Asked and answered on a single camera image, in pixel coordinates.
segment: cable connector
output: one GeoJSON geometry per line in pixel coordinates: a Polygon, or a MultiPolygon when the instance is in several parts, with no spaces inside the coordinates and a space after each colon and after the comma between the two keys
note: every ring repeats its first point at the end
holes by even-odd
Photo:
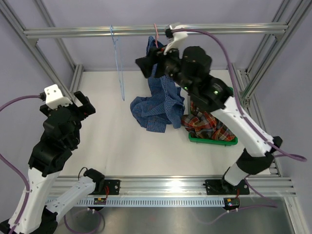
{"type": "Polygon", "coordinates": [[[45,94],[45,92],[42,92],[39,94],[39,98],[42,100],[42,101],[45,101],[45,99],[47,98],[47,95],[45,94]]]}

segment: blue plaid shirt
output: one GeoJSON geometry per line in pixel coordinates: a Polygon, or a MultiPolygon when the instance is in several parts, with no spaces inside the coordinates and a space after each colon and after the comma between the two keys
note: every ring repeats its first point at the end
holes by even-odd
{"type": "MultiPolygon", "coordinates": [[[[148,38],[146,53],[155,46],[152,36],[148,38]]],[[[152,75],[148,78],[151,97],[136,97],[130,104],[132,115],[141,127],[147,131],[164,133],[167,124],[174,128],[181,127],[181,118],[184,113],[184,98],[180,95],[181,88],[166,76],[154,78],[156,72],[154,65],[152,75]]]]}

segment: metal table surface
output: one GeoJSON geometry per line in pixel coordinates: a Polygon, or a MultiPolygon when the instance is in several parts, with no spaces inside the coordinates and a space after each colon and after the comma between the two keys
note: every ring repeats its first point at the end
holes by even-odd
{"type": "MultiPolygon", "coordinates": [[[[294,230],[282,199],[277,209],[254,208],[227,214],[213,225],[210,222],[225,212],[220,207],[208,208],[104,208],[99,234],[293,234],[294,230]]],[[[267,204],[261,198],[241,199],[241,206],[267,204]]],[[[90,232],[98,224],[96,215],[74,208],[68,214],[69,226],[78,232],[90,232]]],[[[61,221],[56,234],[69,234],[61,221]]]]}

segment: clothing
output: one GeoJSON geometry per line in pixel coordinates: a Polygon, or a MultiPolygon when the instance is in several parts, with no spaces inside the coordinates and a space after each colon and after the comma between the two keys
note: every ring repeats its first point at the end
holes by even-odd
{"type": "Polygon", "coordinates": [[[207,112],[200,112],[191,101],[191,114],[184,115],[181,121],[191,137],[231,141],[235,135],[217,118],[207,112]]]}
{"type": "MultiPolygon", "coordinates": [[[[149,37],[146,52],[155,46],[153,37],[149,37]]],[[[132,115],[141,127],[150,132],[164,133],[167,124],[174,128],[181,127],[184,113],[184,98],[180,95],[181,88],[166,76],[154,78],[156,72],[153,66],[152,76],[147,79],[151,90],[151,97],[136,97],[130,104],[132,115]]]]}

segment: white floor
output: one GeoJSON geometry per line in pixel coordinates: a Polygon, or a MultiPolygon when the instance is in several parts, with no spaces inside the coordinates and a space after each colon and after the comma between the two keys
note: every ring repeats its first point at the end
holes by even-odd
{"type": "MultiPolygon", "coordinates": [[[[211,74],[231,86],[226,70],[211,74]]],[[[222,175],[241,155],[240,142],[230,147],[192,143],[184,127],[146,131],[132,116],[130,103],[137,96],[151,96],[147,80],[141,72],[124,72],[124,88],[122,101],[117,72],[83,73],[80,90],[97,112],[82,122],[81,143],[61,175],[76,176],[84,166],[107,176],[222,175]]]]}

